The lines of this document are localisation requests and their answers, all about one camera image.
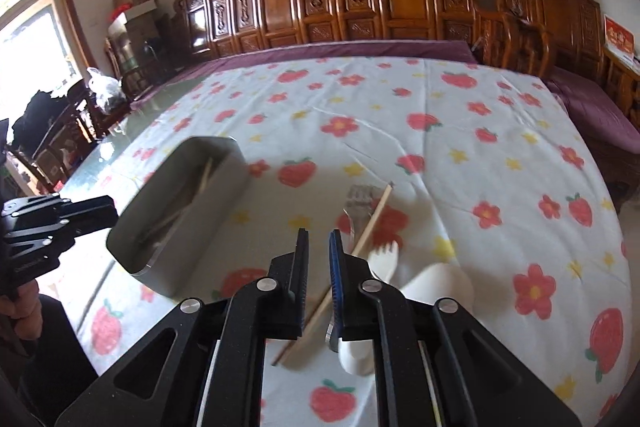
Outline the dark sleeve left forearm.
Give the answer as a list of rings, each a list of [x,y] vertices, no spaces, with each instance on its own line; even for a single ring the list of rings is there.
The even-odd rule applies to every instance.
[[[53,426],[98,378],[58,300],[40,298],[43,325],[24,355],[1,346],[1,424]]]

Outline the person's left hand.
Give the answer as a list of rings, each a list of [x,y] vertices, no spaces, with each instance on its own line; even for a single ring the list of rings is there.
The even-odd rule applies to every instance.
[[[10,320],[12,332],[21,340],[37,340],[42,332],[39,286],[30,281],[17,288],[17,296],[1,297],[1,314]]]

